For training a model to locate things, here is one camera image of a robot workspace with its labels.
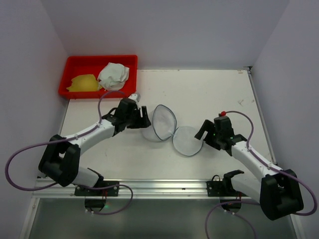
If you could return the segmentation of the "white mesh laundry bag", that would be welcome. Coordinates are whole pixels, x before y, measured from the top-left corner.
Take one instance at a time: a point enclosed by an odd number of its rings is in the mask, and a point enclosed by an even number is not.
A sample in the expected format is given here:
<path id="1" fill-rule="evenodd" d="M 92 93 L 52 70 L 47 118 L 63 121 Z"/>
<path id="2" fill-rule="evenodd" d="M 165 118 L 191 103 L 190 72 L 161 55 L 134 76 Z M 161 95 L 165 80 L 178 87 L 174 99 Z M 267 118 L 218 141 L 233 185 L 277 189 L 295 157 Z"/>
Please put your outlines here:
<path id="1" fill-rule="evenodd" d="M 142 129 L 142 135 L 151 142 L 171 140 L 175 150 L 191 157 L 198 154 L 203 146 L 202 139 L 196 139 L 197 131 L 190 126 L 178 126 L 173 111 L 164 105 L 157 105 L 149 114 L 151 125 Z"/>

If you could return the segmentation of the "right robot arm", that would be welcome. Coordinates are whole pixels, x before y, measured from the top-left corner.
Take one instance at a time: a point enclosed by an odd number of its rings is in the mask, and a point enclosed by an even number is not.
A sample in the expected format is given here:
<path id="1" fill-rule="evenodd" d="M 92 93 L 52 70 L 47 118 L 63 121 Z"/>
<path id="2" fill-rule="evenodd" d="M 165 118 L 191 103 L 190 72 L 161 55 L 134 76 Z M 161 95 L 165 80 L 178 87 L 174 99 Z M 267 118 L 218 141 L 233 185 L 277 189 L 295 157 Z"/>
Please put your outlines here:
<path id="1" fill-rule="evenodd" d="M 208 192 L 213 190 L 227 196 L 241 192 L 259 203 L 263 213 L 272 221 L 304 208 L 294 171 L 283 170 L 259 153 L 253 153 L 247 139 L 234 133 L 229 117 L 205 120 L 195 138 L 217 150 L 226 151 L 254 175 L 250 179 L 243 170 L 227 172 L 218 186 L 213 181 L 207 182 Z"/>

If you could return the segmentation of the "yellow bra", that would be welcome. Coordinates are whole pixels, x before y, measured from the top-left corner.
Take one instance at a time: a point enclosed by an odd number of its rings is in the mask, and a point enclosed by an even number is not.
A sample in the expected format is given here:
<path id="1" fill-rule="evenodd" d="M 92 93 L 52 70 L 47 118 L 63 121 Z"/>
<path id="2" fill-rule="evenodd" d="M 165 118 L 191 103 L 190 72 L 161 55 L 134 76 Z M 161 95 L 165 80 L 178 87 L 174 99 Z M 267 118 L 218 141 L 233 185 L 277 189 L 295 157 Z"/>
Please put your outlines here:
<path id="1" fill-rule="evenodd" d="M 100 88 L 101 86 L 93 74 L 85 74 L 74 77 L 67 90 L 69 92 L 96 92 Z"/>

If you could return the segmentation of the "white bra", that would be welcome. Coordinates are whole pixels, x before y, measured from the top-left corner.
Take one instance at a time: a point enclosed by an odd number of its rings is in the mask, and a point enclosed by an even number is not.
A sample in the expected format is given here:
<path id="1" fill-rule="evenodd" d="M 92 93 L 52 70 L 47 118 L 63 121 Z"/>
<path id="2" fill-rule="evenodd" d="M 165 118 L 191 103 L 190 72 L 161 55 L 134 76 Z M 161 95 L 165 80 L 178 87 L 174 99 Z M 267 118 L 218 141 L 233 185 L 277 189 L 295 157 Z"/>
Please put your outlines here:
<path id="1" fill-rule="evenodd" d="M 107 91 L 120 90 L 128 80 L 129 73 L 129 67 L 119 63 L 108 63 L 98 75 L 99 87 Z"/>

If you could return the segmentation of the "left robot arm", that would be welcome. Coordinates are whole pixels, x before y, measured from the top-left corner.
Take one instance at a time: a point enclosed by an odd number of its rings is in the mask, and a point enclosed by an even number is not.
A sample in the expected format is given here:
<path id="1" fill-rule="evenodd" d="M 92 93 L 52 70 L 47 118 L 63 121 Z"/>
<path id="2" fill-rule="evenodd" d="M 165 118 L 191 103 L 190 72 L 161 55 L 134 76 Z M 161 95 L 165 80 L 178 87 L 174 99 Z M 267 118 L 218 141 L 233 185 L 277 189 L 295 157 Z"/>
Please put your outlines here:
<path id="1" fill-rule="evenodd" d="M 151 125 L 147 108 L 139 107 L 139 94 L 132 94 L 120 100 L 116 108 L 100 116 L 92 126 L 69 135 L 53 136 L 38 165 L 40 172 L 62 187 L 70 184 L 85 188 L 97 188 L 103 177 L 98 172 L 80 167 L 81 155 L 98 144 L 112 138 L 126 128 L 147 128 Z"/>

